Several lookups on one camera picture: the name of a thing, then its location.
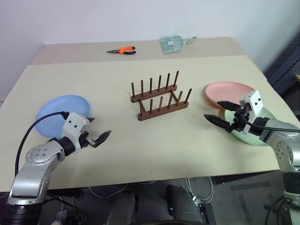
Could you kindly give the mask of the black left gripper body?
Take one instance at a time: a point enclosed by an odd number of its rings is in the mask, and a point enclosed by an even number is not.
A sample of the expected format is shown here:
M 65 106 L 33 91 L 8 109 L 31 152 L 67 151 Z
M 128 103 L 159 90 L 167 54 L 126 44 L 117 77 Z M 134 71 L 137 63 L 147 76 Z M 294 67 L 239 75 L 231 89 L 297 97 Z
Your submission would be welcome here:
M 81 148 L 85 148 L 87 146 L 91 146 L 93 148 L 96 147 L 96 143 L 94 140 L 92 140 L 89 137 L 89 133 L 87 131 L 84 131 L 80 136 L 79 136 L 79 144 Z

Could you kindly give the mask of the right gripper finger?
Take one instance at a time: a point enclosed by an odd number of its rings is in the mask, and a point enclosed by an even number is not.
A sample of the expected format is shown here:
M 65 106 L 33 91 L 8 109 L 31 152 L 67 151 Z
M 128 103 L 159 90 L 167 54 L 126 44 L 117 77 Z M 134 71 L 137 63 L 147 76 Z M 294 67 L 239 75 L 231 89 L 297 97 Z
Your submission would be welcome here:
M 217 104 L 220 105 L 222 108 L 229 110 L 229 111 L 238 111 L 240 109 L 240 105 L 236 103 L 232 103 L 230 101 L 217 101 Z
M 226 132 L 232 132 L 232 127 L 231 124 L 225 120 L 223 120 L 222 118 L 215 116 L 215 115 L 211 115 L 211 114 L 204 114 L 204 117 L 207 121 L 209 121 L 210 123 L 224 129 Z

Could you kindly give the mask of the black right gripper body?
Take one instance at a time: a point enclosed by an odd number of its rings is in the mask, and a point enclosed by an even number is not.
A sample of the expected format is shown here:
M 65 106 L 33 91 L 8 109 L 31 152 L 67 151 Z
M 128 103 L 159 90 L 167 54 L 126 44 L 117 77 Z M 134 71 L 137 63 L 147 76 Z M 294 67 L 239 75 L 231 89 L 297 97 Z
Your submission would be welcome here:
M 251 107 L 250 105 L 229 105 L 228 110 L 234 111 L 234 118 L 233 123 L 229 126 L 228 132 L 231 133 L 233 130 L 236 131 L 243 131 L 244 127 L 246 126 L 246 117 L 249 113 Z

